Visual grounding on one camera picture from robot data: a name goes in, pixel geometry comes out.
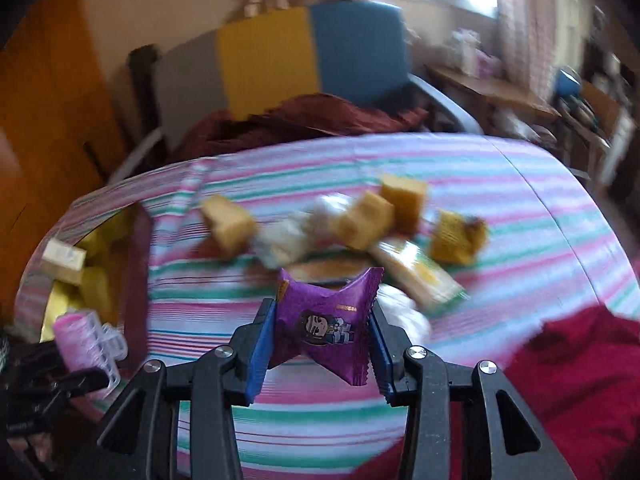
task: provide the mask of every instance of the striped tablecloth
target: striped tablecloth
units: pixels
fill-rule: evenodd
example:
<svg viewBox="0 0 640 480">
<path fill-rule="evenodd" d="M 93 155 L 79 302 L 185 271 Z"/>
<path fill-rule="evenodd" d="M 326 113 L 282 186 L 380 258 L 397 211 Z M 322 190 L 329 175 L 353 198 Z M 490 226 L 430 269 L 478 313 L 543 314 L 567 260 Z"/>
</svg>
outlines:
<svg viewBox="0 0 640 480">
<path fill-rule="evenodd" d="M 453 270 L 470 299 L 433 319 L 431 349 L 472 365 L 505 364 L 545 319 L 604 302 L 637 317 L 640 290 L 622 248 L 587 192 L 547 152 L 514 140 L 466 135 L 378 135 L 310 140 L 167 166 L 77 200 L 49 235 L 76 242 L 110 211 L 142 201 L 154 217 L 148 293 L 150 357 L 168 365 L 225 343 L 274 293 L 273 275 L 246 254 L 223 264 L 200 244 L 200 201 L 222 193 L 261 223 L 328 192 L 356 195 L 383 172 L 430 183 L 423 216 L 437 208 L 484 217 L 490 240 L 473 267 Z M 427 223 L 421 238 L 428 237 Z M 40 333 L 50 281 L 23 278 L 15 322 Z M 245 478 L 342 478 L 404 432 L 406 411 L 369 383 L 353 387 L 306 358 L 270 370 L 250 408 L 234 410 Z M 188 470 L 189 404 L 179 424 Z"/>
</svg>

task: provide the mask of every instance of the pink hair roller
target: pink hair roller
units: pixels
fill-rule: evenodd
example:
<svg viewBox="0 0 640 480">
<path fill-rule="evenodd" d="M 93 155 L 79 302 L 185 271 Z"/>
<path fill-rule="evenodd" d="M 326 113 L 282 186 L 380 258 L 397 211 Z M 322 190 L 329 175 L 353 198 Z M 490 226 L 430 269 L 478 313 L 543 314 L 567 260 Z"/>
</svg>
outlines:
<svg viewBox="0 0 640 480">
<path fill-rule="evenodd" d="M 70 372 L 98 367 L 105 371 L 109 386 L 87 397 L 103 399 L 120 382 L 116 360 L 127 356 L 127 343 L 122 334 L 108 323 L 100 325 L 93 310 L 63 314 L 53 323 L 58 351 Z"/>
</svg>

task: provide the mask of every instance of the chair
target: chair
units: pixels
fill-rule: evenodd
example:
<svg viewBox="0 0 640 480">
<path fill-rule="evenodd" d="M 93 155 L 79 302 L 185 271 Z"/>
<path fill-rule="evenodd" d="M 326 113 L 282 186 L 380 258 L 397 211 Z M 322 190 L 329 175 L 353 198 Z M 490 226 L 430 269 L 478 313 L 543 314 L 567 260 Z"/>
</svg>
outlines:
<svg viewBox="0 0 640 480">
<path fill-rule="evenodd" d="M 410 107 L 421 94 L 456 131 L 482 135 L 471 115 L 409 73 L 405 30 L 398 7 L 332 2 L 230 23 L 176 46 L 156 65 L 161 126 L 110 182 L 129 176 L 161 139 L 176 148 L 214 110 L 243 120 L 299 94 L 327 92 L 385 111 Z"/>
</svg>

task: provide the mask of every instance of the cardboard box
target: cardboard box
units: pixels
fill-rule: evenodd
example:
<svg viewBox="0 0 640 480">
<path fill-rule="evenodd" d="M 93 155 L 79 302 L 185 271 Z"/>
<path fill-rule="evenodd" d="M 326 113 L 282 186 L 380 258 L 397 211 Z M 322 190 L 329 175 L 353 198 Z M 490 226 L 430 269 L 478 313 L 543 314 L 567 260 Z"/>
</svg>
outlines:
<svg viewBox="0 0 640 480">
<path fill-rule="evenodd" d="M 153 221 L 140 204 L 115 212 L 76 246 L 86 251 L 78 286 L 53 281 L 40 341 L 53 339 L 53 322 L 70 308 L 95 310 L 100 320 L 119 327 L 129 354 L 118 367 L 134 374 L 148 353 L 148 262 Z"/>
</svg>

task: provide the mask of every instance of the white plastic wrapper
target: white plastic wrapper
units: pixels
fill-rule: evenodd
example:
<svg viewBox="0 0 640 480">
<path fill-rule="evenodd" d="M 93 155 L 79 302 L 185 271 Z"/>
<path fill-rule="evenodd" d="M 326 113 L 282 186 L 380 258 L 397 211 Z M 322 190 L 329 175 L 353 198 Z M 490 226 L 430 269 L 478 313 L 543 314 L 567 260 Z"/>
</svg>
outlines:
<svg viewBox="0 0 640 480">
<path fill-rule="evenodd" d="M 310 221 L 316 247 L 326 247 L 335 243 L 332 224 L 350 208 L 353 202 L 353 197 L 342 193 L 331 193 L 316 198 Z"/>
<path fill-rule="evenodd" d="M 313 248 L 311 214 L 292 213 L 260 229 L 254 239 L 254 251 L 268 269 L 279 269 L 304 258 Z"/>
<path fill-rule="evenodd" d="M 310 210 L 298 211 L 260 229 L 254 251 L 268 269 L 279 269 L 302 260 L 313 248 L 324 248 L 336 240 L 332 224 L 353 203 L 340 193 L 316 198 Z"/>
<path fill-rule="evenodd" d="M 425 346 L 431 338 L 431 324 L 415 309 L 415 301 L 391 285 L 378 287 L 378 303 L 386 321 L 403 328 L 412 345 Z"/>
</svg>

